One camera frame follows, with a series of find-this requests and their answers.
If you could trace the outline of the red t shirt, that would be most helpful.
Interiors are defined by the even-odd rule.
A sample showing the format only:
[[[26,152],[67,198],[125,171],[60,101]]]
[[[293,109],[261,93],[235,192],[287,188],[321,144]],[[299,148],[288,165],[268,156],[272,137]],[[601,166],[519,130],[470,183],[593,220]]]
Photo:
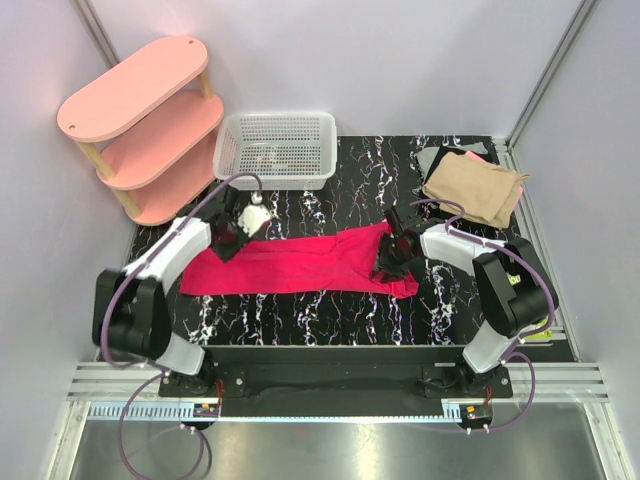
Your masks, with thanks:
[[[312,291],[414,296],[419,283],[408,276],[383,283],[370,274],[386,223],[351,228],[335,235],[252,241],[231,260],[207,249],[182,274],[187,296],[292,294]]]

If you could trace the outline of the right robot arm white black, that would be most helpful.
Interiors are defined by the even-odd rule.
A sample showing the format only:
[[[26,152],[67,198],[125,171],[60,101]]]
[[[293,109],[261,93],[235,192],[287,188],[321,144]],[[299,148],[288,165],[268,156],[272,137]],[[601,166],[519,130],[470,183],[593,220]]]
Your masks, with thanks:
[[[558,295],[533,245],[524,238],[491,240],[425,219],[414,205],[385,212],[389,226],[378,244],[371,277],[382,283],[422,278],[437,260],[475,279],[484,321],[455,363],[426,367],[418,385],[431,398],[479,398],[495,389],[505,364],[529,334],[545,330]]]

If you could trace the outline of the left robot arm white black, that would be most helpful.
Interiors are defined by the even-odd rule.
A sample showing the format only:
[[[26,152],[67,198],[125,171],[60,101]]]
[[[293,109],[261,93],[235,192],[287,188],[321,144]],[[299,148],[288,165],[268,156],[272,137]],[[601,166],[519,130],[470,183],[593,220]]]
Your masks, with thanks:
[[[270,215],[261,200],[219,185],[187,206],[145,254],[96,280],[92,341],[104,360],[125,369],[148,363],[163,377],[180,377],[196,396],[216,385],[212,354],[174,331],[169,290],[201,253],[227,264]]]

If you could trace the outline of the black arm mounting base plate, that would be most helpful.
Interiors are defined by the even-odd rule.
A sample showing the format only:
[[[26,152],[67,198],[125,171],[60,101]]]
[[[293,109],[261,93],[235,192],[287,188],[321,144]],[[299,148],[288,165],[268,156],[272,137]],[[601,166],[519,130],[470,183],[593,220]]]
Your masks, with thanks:
[[[226,398],[277,389],[390,391],[427,398],[481,397],[491,387],[497,398],[512,389],[508,371],[497,365],[477,373],[462,348],[434,346],[215,346],[205,349],[202,378],[172,374],[159,387],[162,397],[205,397],[222,383]]]

